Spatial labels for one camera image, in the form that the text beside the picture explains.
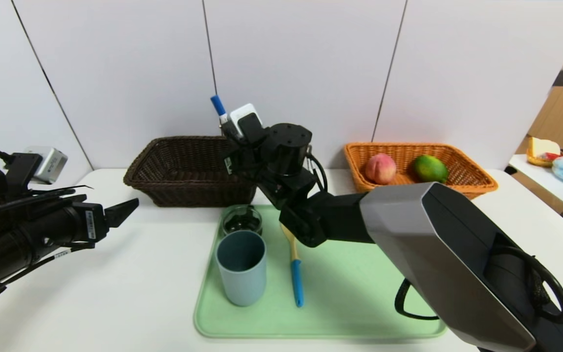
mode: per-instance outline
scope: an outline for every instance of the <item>blue pen cap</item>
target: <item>blue pen cap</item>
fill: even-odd
[[[210,98],[210,100],[212,100],[212,105],[214,105],[214,109],[217,110],[217,114],[219,116],[225,114],[225,108],[223,107],[223,103],[221,103],[221,98],[215,95],[212,98]]]

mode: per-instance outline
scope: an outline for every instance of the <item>label sticker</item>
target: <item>label sticker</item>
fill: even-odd
[[[67,250],[63,250],[62,252],[56,254],[55,256],[53,256],[53,259],[58,259],[60,257],[64,257],[65,255],[71,253],[71,249],[67,249]]]
[[[49,168],[47,168],[47,172],[51,172],[51,170],[53,170],[53,167],[56,165],[56,162],[58,162],[59,159],[60,158],[55,158],[51,160],[51,163],[49,164]]]
[[[91,210],[87,210],[87,229],[88,229],[88,238],[96,239],[97,236],[94,234],[94,216],[92,216]]]

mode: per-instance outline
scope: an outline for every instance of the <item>blue spoon handle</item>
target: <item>blue spoon handle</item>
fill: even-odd
[[[299,270],[299,265],[301,261],[299,259],[295,259],[290,263],[290,267],[292,270],[292,288],[295,291],[295,301],[297,303],[297,307],[303,307],[303,283],[301,282],[301,271]]]

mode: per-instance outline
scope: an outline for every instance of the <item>peach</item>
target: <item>peach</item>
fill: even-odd
[[[366,164],[365,174],[378,185],[387,185],[397,174],[397,164],[388,154],[375,154]]]

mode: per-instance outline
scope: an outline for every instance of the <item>blue cup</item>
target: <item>blue cup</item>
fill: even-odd
[[[232,232],[217,246],[215,258],[227,298],[234,305],[250,306],[266,288],[266,243],[249,230]]]

